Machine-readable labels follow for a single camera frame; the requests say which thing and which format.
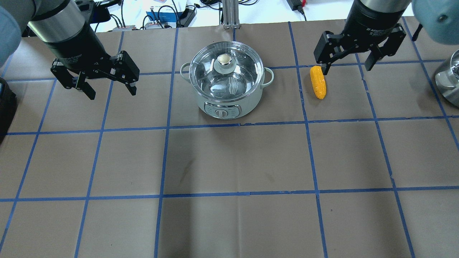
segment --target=white floor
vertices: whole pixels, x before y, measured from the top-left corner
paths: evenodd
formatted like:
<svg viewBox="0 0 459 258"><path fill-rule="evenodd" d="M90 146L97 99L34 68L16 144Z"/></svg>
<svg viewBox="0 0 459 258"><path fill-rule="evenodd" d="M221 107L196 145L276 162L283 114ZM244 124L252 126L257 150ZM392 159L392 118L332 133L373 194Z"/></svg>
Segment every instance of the white floor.
<svg viewBox="0 0 459 258"><path fill-rule="evenodd" d="M187 5L200 3L199 0L175 0L186 2ZM305 6L305 14L308 21L346 19L351 9L353 0L308 0ZM154 0L125 0L123 15L126 25L142 26L142 20L149 11L149 6L154 5ZM121 18L121 8L118 5L109 8L111 14ZM404 16L413 16L411 5L407 8ZM286 0L258 0L252 6L239 5L240 23L271 23L271 22L297 22L304 18L297 11L292 11ZM195 19L190 27L216 26L219 25L219 11L208 7L197 9ZM98 32L112 30L116 26L113 20L99 24Z"/></svg>

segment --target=pot handle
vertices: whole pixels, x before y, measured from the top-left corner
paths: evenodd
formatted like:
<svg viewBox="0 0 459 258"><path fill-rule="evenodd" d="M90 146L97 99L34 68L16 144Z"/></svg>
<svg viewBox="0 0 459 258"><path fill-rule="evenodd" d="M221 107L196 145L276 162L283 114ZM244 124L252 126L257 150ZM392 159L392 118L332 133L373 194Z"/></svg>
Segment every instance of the pot handle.
<svg viewBox="0 0 459 258"><path fill-rule="evenodd" d="M183 75L183 68L189 66L190 64L191 64L191 63L184 63L184 64L182 65L182 67L180 67L180 76L182 76L182 78L183 78L185 81L187 81L188 83L191 83L190 74L188 74L188 78L185 77L185 76Z"/></svg>
<svg viewBox="0 0 459 258"><path fill-rule="evenodd" d="M273 70L271 70L271 69L269 69L269 68L267 68L267 67L265 67L264 69L265 69L268 73L271 74L271 80L268 81L267 83L262 84L262 85L261 85L261 88L262 88L262 89L264 89L266 86L271 85L271 83L274 81L274 73L273 73Z"/></svg>

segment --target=pot lid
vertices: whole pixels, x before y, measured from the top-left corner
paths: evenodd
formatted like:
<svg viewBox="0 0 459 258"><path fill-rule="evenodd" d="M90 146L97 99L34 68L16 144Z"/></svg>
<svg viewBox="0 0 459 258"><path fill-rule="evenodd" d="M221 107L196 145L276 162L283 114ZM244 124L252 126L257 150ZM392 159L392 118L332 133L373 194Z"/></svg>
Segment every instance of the pot lid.
<svg viewBox="0 0 459 258"><path fill-rule="evenodd" d="M190 80L196 91L217 102L237 101L261 83L263 63L251 47L235 41L211 44L190 64Z"/></svg>

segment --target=metal post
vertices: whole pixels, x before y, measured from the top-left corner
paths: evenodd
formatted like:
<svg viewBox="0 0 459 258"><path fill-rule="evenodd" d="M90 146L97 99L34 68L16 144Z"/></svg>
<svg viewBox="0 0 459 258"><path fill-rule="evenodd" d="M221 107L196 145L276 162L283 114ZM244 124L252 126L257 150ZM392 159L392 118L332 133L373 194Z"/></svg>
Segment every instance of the metal post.
<svg viewBox="0 0 459 258"><path fill-rule="evenodd" d="M223 0L223 28L239 28L239 1Z"/></svg>

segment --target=yellow vegetable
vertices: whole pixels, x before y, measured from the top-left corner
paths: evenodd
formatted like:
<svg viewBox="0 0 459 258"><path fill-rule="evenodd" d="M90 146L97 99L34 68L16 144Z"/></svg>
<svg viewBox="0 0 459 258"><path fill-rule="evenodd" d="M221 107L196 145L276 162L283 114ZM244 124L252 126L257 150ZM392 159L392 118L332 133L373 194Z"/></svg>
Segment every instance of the yellow vegetable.
<svg viewBox="0 0 459 258"><path fill-rule="evenodd" d="M327 86L325 84L322 68L316 65L311 68L309 73L311 75L311 82L313 83L314 94L318 99L324 99L325 95L327 94Z"/></svg>

